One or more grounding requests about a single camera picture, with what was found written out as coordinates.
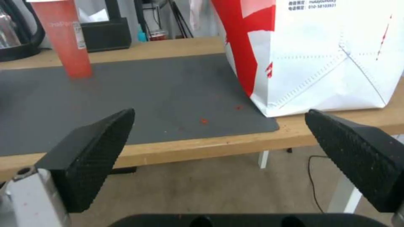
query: gray desk mat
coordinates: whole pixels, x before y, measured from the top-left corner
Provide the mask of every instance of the gray desk mat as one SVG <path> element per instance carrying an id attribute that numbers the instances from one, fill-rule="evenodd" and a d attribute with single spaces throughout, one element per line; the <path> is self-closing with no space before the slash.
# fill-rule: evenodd
<path id="1" fill-rule="evenodd" d="M 0 156 L 49 151 L 76 127 L 133 107 L 127 144 L 272 132 L 225 55 L 93 64 L 93 77 L 62 67 L 0 71 Z"/>

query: paper bag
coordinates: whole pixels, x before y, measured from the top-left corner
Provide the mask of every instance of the paper bag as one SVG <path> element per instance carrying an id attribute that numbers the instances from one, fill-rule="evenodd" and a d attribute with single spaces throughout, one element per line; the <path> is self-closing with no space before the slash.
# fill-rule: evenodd
<path id="1" fill-rule="evenodd" d="M 383 108 L 404 70 L 403 0 L 212 0 L 228 61 L 267 117 Z"/>

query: orange tumbler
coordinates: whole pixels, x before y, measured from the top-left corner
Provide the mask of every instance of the orange tumbler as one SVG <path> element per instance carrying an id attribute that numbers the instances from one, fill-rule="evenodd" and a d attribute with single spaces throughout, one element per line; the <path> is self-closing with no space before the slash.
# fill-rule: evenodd
<path id="1" fill-rule="evenodd" d="M 90 77 L 90 60 L 74 0 L 30 2 L 67 74 L 72 78 Z"/>

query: textured gripper pad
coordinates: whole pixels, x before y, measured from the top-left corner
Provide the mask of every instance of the textured gripper pad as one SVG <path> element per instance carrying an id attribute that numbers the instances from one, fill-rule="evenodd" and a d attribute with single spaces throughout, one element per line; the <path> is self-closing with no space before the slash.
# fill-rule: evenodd
<path id="1" fill-rule="evenodd" d="M 47 169 L 67 212 L 88 209 L 111 172 L 132 129 L 133 109 L 77 128 L 35 166 Z"/>
<path id="2" fill-rule="evenodd" d="M 379 212 L 399 208 L 404 145 L 378 128 L 317 110 L 306 113 L 305 120 L 328 157 Z"/>

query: beige carpet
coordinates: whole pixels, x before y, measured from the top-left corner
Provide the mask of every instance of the beige carpet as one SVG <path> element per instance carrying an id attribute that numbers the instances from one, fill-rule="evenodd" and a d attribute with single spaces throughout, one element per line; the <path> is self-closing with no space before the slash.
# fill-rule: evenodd
<path id="1" fill-rule="evenodd" d="M 274 151 L 258 168 L 258 154 L 142 166 L 134 174 L 109 176 L 89 210 L 73 214 L 74 227 L 101 227 L 140 213 L 318 213 L 307 175 L 310 155 Z M 317 198 L 326 210 L 340 171 L 326 159 L 312 160 Z M 362 198 L 356 214 L 390 225 L 391 214 L 377 212 Z"/>

